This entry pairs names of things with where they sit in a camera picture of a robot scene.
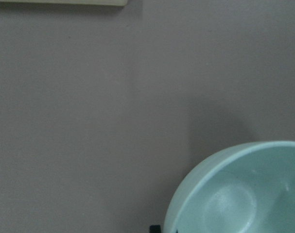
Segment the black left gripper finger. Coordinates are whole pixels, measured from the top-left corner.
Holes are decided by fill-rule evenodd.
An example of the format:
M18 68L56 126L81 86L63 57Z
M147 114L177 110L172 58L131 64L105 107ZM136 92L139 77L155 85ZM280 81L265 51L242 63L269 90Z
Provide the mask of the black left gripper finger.
M149 226L149 233L161 233L161 226L160 225Z

